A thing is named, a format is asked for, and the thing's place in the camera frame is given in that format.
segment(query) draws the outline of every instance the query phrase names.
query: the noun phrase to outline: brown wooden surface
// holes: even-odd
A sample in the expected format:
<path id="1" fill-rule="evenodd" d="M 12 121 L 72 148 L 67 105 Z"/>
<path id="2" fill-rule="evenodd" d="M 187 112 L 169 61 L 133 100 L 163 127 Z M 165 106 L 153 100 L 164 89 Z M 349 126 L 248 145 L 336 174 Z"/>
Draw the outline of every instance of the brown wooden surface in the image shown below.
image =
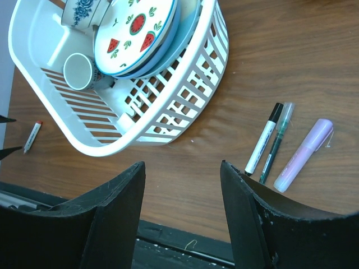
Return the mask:
<path id="1" fill-rule="evenodd" d="M 220 6 L 230 40 L 227 70 L 209 105 L 178 140 L 110 157 L 85 156 L 67 142 L 16 70 L 9 116 L 18 122 L 7 125 L 6 146 L 23 145 L 35 121 L 44 124 L 27 155 L 16 152 L 3 161 L 1 180 L 72 198 L 144 160 L 143 219 L 228 241 L 220 162 L 244 169 L 275 102 L 292 101 L 292 125 L 267 186 L 273 188 L 316 120 L 329 118 L 335 126 L 330 147 L 312 156 L 284 195 L 323 210 L 357 211 L 358 3 L 220 0 Z M 258 180 L 269 149 L 252 178 Z"/>

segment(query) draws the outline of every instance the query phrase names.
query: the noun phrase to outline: plate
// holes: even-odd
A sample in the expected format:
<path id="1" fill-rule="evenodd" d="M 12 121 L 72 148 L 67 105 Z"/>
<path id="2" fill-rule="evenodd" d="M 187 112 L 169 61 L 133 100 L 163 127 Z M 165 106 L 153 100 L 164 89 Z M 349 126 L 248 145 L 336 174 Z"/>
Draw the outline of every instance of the plate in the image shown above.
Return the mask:
<path id="1" fill-rule="evenodd" d="M 155 76 L 169 67 L 187 47 L 193 36 L 199 19 L 201 2 L 199 0 L 179 0 L 178 4 L 181 4 L 181 20 L 171 46 L 162 59 L 140 78 Z"/>
<path id="2" fill-rule="evenodd" d="M 95 60 L 101 72 L 122 75 L 143 64 L 169 29 L 177 1 L 114 1 L 95 40 Z"/>
<path id="3" fill-rule="evenodd" d="M 155 54 L 151 57 L 151 59 L 148 62 L 146 62 L 142 67 L 134 70 L 133 72 L 127 73 L 123 76 L 114 76 L 114 77 L 119 80 L 124 80 L 124 79 L 128 80 L 130 78 L 137 78 L 139 76 L 142 76 L 151 68 L 153 68 L 162 59 L 162 57 L 168 50 L 169 46 L 171 45 L 173 38 L 176 35 L 178 25 L 180 24 L 179 22 L 180 18 L 181 18 L 181 1 L 178 2 L 176 13 L 174 14 L 173 21 L 171 23 L 169 30 L 166 33 L 166 36 L 164 37 L 164 41 L 162 45 L 160 45 L 159 49 L 155 52 Z"/>

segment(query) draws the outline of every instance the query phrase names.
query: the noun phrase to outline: black marker cap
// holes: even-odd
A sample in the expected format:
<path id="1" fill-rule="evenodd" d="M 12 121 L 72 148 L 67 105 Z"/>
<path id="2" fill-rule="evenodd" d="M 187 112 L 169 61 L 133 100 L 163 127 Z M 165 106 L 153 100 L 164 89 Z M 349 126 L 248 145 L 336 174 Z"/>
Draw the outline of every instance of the black marker cap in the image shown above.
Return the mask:
<path id="1" fill-rule="evenodd" d="M 277 123 L 277 121 L 280 117 L 280 114 L 282 113 L 282 110 L 283 110 L 283 104 L 276 103 L 268 120 L 270 120 L 271 122 Z"/>

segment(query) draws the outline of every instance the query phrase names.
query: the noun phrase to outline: clear pen cap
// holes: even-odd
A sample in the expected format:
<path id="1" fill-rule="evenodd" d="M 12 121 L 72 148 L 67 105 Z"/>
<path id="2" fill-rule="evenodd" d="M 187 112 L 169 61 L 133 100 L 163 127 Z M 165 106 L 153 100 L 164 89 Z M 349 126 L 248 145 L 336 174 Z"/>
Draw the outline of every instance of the clear pen cap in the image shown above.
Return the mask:
<path id="1" fill-rule="evenodd" d="M 282 128 L 282 126 L 287 126 L 287 124 L 291 120 L 291 116 L 293 114 L 295 106 L 295 103 L 284 103 L 282 113 L 280 114 L 278 123 L 275 126 L 276 130 L 279 130 L 280 128 Z"/>

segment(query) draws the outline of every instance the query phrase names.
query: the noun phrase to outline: dish rack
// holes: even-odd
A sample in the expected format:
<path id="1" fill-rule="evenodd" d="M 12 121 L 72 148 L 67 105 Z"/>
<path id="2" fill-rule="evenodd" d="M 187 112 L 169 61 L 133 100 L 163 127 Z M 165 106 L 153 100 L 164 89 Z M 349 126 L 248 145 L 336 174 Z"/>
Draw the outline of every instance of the dish rack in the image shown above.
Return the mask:
<path id="1" fill-rule="evenodd" d="M 208 104 L 227 65 L 228 33 L 217 0 L 202 0 L 192 39 L 170 67 L 97 92 L 74 91 L 63 78 L 70 54 L 93 55 L 90 33 L 61 25 L 64 2 L 18 0 L 8 38 L 13 61 L 69 142 L 100 157 L 174 141 Z"/>

